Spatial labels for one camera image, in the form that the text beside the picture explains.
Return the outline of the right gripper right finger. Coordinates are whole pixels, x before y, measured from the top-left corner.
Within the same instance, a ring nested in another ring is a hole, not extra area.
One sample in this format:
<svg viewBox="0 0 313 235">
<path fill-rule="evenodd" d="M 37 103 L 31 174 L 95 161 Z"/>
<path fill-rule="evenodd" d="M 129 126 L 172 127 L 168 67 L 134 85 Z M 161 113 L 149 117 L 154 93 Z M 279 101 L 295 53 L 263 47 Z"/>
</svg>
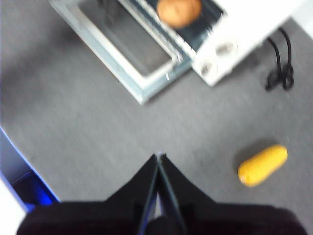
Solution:
<svg viewBox="0 0 313 235">
<path fill-rule="evenodd" d="M 221 203 L 191 183 L 163 154 L 159 158 L 163 212 L 184 235 L 304 235 L 297 216 L 269 205 Z"/>
</svg>

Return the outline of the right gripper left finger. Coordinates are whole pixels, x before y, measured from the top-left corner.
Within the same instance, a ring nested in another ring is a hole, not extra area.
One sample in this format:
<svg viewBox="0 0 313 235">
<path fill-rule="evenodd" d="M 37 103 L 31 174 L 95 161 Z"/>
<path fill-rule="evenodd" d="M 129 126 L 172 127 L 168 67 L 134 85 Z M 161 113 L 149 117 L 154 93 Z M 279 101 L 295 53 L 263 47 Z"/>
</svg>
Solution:
<svg viewBox="0 0 313 235">
<path fill-rule="evenodd" d="M 157 157 L 152 155 L 129 182 L 104 201 L 38 206 L 19 235 L 141 235 L 156 201 Z"/>
</svg>

